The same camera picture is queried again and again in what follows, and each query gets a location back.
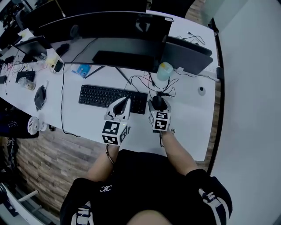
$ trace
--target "forearm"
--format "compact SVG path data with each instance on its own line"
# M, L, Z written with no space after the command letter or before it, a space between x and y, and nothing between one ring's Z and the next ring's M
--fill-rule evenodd
M116 161L119 152L119 146L109 145L108 153L113 162ZM87 172L86 178L95 182L106 181L113 171L113 164L104 151L94 162L93 166Z
M180 145L171 132L163 132L162 141L167 157L178 173L186 175L190 171L198 169L192 156Z

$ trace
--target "monitor stand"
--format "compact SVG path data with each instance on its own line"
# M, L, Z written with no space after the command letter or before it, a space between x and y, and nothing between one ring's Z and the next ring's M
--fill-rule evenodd
M88 78L89 76L93 75L94 73L96 73L97 71L99 71L100 69L102 69L102 68L104 68L104 67L105 67L104 65L100 66L100 67L97 68L95 71L91 72L88 76L86 76L85 79ZM125 80L126 80L130 85L132 84L132 83L128 80L128 78L125 76L125 74L120 70L120 68L115 67L115 69L118 70L118 72L125 78Z

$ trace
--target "wooden floor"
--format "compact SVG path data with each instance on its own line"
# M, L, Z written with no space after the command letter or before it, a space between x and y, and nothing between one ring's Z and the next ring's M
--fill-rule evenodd
M200 22L199 9L204 1L196 0L186 18ZM209 146L200 168L207 170L216 138L220 109L220 84L216 84L215 111ZM96 158L104 151L104 145L85 138L64 134L61 130L41 132L36 139L18 139L16 156L24 186L39 191L38 198L43 207L59 215L59 210L74 179L84 176Z

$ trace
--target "black keyboard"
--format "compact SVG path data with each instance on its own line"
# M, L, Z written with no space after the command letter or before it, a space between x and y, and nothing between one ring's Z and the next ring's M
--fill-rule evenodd
M108 108L111 103L123 97L131 98L131 113L145 114L148 94L136 91L94 85L82 85L79 103Z
M16 78L16 83L18 82L19 79L22 77L25 77L26 79L33 81L35 77L35 71L24 71L24 72L18 72L17 78Z

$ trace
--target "white logo on shirt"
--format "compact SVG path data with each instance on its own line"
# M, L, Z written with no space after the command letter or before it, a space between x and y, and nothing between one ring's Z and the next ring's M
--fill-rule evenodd
M107 191L110 191L111 189L109 189L110 187L112 187L112 185L110 186L106 186L106 187L101 187L101 188L104 188L103 190L101 189L100 192L107 192Z

